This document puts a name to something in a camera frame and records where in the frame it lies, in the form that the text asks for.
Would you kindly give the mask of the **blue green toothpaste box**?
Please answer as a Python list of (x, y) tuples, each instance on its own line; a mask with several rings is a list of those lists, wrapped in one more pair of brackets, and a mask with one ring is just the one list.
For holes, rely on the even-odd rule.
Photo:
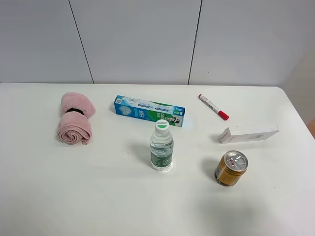
[(156, 122), (168, 121), (172, 126), (182, 127), (185, 108), (153, 101), (117, 95), (114, 101), (116, 114)]

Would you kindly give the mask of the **gold drink can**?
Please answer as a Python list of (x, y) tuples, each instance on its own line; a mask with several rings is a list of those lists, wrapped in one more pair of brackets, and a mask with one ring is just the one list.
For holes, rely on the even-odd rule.
[(234, 186), (248, 168), (246, 156), (236, 150), (225, 153), (215, 170), (217, 182), (223, 186)]

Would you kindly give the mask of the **red white marker pen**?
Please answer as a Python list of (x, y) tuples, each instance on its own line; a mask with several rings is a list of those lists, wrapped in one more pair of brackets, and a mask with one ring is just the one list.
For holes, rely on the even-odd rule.
[(229, 115), (227, 115), (225, 112), (223, 112), (221, 109), (219, 109), (216, 105), (214, 105), (208, 98), (206, 98), (204, 95), (200, 94), (198, 98), (206, 104), (212, 111), (214, 111), (221, 119), (228, 120)]

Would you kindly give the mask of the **clear water bottle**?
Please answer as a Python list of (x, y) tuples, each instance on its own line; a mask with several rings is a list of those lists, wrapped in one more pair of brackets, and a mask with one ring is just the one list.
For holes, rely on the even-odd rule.
[(169, 130), (170, 124), (164, 119), (155, 123), (155, 130), (150, 139), (150, 161), (153, 169), (167, 173), (173, 168), (174, 140)]

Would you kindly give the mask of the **rolled pink towel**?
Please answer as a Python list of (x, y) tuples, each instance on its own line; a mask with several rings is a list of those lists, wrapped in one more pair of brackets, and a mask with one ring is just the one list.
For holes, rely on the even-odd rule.
[(57, 128), (58, 138), (74, 145), (87, 145), (92, 137), (89, 118), (95, 114), (92, 102), (83, 94), (67, 92), (61, 98), (62, 117)]

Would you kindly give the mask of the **white red small box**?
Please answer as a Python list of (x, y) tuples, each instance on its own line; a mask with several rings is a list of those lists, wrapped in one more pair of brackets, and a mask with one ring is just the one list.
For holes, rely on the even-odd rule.
[(222, 144), (267, 140), (279, 132), (276, 125), (230, 126), (220, 135)]

